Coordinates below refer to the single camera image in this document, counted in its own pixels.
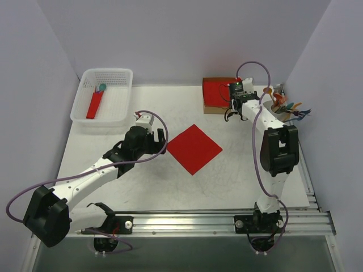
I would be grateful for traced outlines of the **red paper napkin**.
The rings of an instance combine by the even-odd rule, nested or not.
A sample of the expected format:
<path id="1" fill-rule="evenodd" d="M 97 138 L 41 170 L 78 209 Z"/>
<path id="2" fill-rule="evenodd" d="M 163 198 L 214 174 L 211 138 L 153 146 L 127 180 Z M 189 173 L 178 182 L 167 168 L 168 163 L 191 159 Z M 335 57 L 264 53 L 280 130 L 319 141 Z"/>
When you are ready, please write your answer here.
<path id="1" fill-rule="evenodd" d="M 222 148 L 193 124 L 168 142 L 167 151 L 191 175 L 222 152 Z"/>

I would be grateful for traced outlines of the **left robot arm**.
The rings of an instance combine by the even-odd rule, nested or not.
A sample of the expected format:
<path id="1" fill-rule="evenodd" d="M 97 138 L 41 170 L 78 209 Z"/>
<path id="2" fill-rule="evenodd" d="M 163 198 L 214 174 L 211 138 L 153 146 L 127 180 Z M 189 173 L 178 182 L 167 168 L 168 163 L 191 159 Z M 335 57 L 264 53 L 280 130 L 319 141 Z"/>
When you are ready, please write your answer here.
<path id="1" fill-rule="evenodd" d="M 47 188 L 39 186 L 27 207 L 23 224 L 48 248 L 59 244 L 70 232 L 105 233 L 111 237 L 119 226 L 116 213 L 102 202 L 90 203 L 84 209 L 76 205 L 101 186 L 117 180 L 142 163 L 164 154 L 168 130 L 156 133 L 142 126 L 132 126 L 123 140 L 117 142 L 92 167 L 67 178 L 64 184 Z"/>

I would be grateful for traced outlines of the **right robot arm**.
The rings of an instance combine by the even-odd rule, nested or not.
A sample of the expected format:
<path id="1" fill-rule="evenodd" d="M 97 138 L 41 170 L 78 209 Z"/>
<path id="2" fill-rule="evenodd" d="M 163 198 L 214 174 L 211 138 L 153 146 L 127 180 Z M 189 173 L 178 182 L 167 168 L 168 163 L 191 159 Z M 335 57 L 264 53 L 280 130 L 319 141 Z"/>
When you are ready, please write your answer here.
<path id="1" fill-rule="evenodd" d="M 227 84 L 229 110 L 252 122 L 252 156 L 261 195 L 255 203 L 251 224 L 259 232 L 270 226 L 281 228 L 282 191 L 299 162 L 298 130 L 279 121 L 261 102 L 247 80 Z"/>

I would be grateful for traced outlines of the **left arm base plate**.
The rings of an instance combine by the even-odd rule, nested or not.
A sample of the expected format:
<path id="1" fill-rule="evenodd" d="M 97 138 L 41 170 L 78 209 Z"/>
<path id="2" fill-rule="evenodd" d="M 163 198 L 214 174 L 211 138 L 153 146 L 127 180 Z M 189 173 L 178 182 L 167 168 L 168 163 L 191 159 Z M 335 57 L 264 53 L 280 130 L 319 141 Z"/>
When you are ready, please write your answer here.
<path id="1" fill-rule="evenodd" d="M 110 235 L 129 235 L 132 233 L 133 219 L 130 215 L 108 216 L 100 227 L 91 229 Z"/>

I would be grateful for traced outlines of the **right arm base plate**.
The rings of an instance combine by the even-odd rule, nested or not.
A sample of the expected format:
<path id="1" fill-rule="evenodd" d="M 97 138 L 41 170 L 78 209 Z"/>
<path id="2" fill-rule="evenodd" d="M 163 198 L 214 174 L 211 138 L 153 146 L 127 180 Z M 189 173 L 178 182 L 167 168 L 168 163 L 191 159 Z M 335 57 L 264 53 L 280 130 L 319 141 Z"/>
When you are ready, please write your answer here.
<path id="1" fill-rule="evenodd" d="M 243 234 L 281 233 L 284 226 L 284 221 L 280 214 L 236 215 L 234 223 L 235 232 Z"/>

